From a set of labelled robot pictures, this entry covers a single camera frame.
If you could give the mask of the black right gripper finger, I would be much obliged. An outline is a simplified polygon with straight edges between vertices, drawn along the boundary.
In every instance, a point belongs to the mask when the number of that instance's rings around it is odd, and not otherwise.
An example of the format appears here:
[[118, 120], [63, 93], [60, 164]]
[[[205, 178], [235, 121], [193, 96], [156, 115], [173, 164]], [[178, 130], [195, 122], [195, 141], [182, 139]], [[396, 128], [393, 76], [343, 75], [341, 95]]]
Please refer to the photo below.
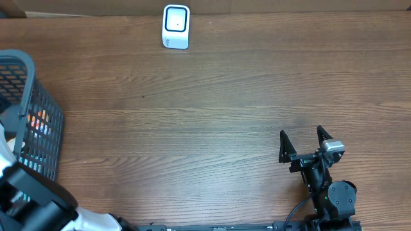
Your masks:
[[292, 157], [297, 154], [294, 146], [289, 140], [286, 132], [284, 130], [280, 131], [280, 150], [279, 157]]
[[317, 137], [321, 148], [328, 147], [329, 141], [333, 140], [333, 137], [321, 125], [317, 127]]

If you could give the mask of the orange tissue pack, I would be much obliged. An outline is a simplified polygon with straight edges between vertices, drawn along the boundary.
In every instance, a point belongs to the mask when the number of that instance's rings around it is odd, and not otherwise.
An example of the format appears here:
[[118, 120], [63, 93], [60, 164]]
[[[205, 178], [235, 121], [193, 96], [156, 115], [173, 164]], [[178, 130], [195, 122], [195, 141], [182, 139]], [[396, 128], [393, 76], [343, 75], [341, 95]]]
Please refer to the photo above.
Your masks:
[[38, 111], [37, 116], [28, 115], [28, 121], [35, 130], [33, 132], [34, 138], [38, 138], [40, 134], [49, 135], [51, 133], [51, 129], [47, 125], [47, 123], [51, 123], [51, 121], [49, 114], [45, 110]]

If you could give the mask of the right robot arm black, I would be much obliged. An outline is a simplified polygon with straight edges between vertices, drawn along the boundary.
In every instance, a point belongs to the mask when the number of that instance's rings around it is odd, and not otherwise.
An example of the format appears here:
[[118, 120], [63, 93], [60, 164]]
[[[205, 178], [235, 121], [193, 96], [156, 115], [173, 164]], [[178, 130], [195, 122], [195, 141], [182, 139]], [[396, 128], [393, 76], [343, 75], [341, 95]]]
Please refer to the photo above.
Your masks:
[[[279, 162], [289, 163], [291, 173], [301, 174], [309, 195], [291, 210], [283, 224], [275, 227], [282, 230], [361, 230], [360, 222], [351, 219], [356, 212], [355, 184], [346, 180], [334, 182], [329, 173], [329, 168], [345, 153], [342, 141], [333, 138], [319, 125], [319, 147], [313, 153], [299, 155], [284, 130], [279, 136]], [[313, 203], [315, 212], [292, 224], [293, 214], [308, 201]]]

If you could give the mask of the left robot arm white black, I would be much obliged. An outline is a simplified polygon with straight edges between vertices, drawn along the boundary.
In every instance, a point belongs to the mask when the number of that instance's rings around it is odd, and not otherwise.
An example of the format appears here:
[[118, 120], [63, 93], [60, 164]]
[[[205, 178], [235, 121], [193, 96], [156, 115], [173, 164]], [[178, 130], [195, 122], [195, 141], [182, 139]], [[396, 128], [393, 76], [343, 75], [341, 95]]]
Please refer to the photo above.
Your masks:
[[55, 163], [24, 165], [7, 145], [1, 126], [1, 230], [136, 230], [121, 217], [78, 206], [73, 195], [43, 175]]

